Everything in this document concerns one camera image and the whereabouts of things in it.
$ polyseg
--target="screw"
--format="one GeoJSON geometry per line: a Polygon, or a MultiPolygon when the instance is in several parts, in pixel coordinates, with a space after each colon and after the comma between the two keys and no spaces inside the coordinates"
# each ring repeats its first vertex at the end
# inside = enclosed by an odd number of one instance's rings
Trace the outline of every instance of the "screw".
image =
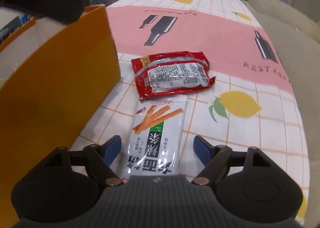
{"type": "Polygon", "coordinates": [[[106,180],[108,186],[117,186],[121,184],[121,180],[117,177],[111,177],[106,180]]]}
{"type": "Polygon", "coordinates": [[[193,182],[196,184],[196,185],[207,185],[209,184],[210,180],[206,177],[196,177],[193,182]]]}

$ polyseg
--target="lemon print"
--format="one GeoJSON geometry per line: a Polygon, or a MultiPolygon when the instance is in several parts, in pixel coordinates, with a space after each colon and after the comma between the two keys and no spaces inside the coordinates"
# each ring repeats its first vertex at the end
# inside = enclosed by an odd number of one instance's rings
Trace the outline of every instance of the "lemon print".
{"type": "Polygon", "coordinates": [[[193,0],[174,0],[175,2],[183,3],[183,4],[191,4],[193,0]]]}
{"type": "Polygon", "coordinates": [[[301,205],[300,210],[297,214],[297,218],[304,219],[304,216],[306,214],[306,210],[307,210],[307,198],[305,195],[303,195],[302,205],[301,205]]]}
{"type": "Polygon", "coordinates": [[[209,107],[212,119],[217,122],[213,115],[213,110],[224,117],[228,118],[226,110],[239,118],[250,118],[256,115],[261,107],[248,94],[241,91],[228,91],[216,97],[214,103],[209,107]]]}
{"type": "Polygon", "coordinates": [[[250,17],[248,17],[247,15],[243,14],[243,13],[238,13],[238,12],[234,12],[237,16],[242,17],[245,20],[248,21],[252,21],[252,19],[250,17]]]}

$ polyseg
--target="barcode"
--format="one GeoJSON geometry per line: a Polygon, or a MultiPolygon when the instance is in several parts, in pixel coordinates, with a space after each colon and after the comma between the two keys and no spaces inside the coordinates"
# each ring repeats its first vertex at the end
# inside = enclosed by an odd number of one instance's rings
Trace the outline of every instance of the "barcode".
{"type": "Polygon", "coordinates": [[[205,83],[208,83],[209,80],[208,80],[208,78],[204,75],[202,65],[198,64],[197,67],[198,67],[198,73],[200,74],[200,76],[201,76],[201,78],[202,78],[202,81],[205,82],[205,83]]]}

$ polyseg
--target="sofa armrest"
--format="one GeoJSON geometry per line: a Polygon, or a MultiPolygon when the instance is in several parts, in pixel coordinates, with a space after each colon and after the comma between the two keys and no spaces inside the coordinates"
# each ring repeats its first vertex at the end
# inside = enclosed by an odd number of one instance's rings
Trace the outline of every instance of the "sofa armrest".
{"type": "Polygon", "coordinates": [[[309,17],[279,0],[247,0],[258,13],[272,17],[320,43],[320,28],[309,17]]]}

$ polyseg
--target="blue object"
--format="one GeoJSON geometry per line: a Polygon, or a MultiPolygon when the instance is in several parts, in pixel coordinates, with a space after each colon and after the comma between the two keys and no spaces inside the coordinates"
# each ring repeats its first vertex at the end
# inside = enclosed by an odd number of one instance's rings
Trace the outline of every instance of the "blue object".
{"type": "Polygon", "coordinates": [[[195,136],[193,139],[193,151],[204,166],[206,166],[212,159],[211,148],[213,148],[213,146],[201,136],[195,136]]]}
{"type": "Polygon", "coordinates": [[[101,148],[104,150],[101,157],[105,164],[107,164],[109,167],[121,151],[120,136],[113,136],[110,140],[103,144],[101,148]]]}

